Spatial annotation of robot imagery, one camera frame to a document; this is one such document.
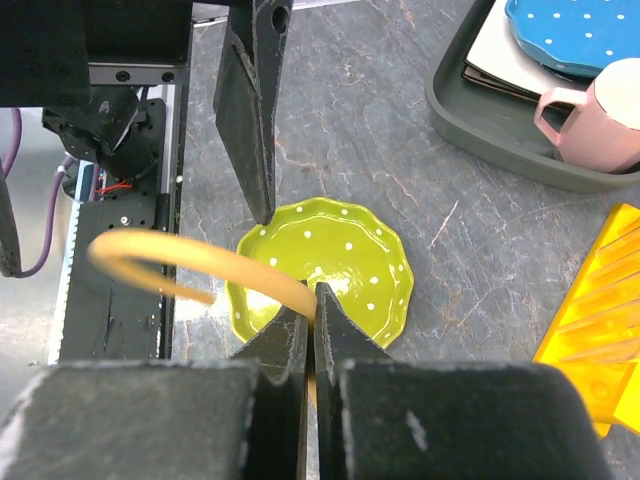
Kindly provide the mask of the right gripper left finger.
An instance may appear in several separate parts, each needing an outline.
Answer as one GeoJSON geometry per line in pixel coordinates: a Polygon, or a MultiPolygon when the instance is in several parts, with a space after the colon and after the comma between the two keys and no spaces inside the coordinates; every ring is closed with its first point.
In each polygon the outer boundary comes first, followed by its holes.
{"type": "Polygon", "coordinates": [[[307,320],[288,308],[232,357],[71,362],[1,425],[5,479],[299,479],[307,320]]]}

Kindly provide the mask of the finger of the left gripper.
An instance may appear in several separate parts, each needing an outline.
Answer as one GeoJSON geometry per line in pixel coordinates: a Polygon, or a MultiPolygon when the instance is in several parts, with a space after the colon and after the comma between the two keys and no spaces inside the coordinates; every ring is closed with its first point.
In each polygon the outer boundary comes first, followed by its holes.
{"type": "Polygon", "coordinates": [[[0,171],[0,175],[1,275],[19,278],[22,266],[18,232],[3,170],[0,171]]]}
{"type": "Polygon", "coordinates": [[[213,102],[254,220],[275,212],[275,116],[291,1],[231,1],[213,102]]]}

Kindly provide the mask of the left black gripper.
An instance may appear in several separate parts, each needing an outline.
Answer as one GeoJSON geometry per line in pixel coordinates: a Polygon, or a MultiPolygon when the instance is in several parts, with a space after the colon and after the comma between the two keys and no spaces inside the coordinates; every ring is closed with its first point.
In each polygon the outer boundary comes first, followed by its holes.
{"type": "Polygon", "coordinates": [[[190,1],[4,1],[1,105],[77,106],[94,85],[181,78],[190,1]]]}

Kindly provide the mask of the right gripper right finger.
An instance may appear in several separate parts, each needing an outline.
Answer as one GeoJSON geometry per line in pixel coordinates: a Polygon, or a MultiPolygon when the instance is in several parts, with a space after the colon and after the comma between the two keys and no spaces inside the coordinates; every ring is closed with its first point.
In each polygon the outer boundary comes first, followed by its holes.
{"type": "Polygon", "coordinates": [[[400,362],[316,287],[324,479],[609,479],[584,403],[536,363],[400,362]]]}

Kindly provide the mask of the yellow test tube rack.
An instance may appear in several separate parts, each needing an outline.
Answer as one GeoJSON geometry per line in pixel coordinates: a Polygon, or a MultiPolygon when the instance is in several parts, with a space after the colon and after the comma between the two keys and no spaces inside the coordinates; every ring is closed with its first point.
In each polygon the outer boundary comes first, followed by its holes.
{"type": "Polygon", "coordinates": [[[569,378],[599,436],[639,432],[638,208],[612,208],[533,360],[569,378]]]}

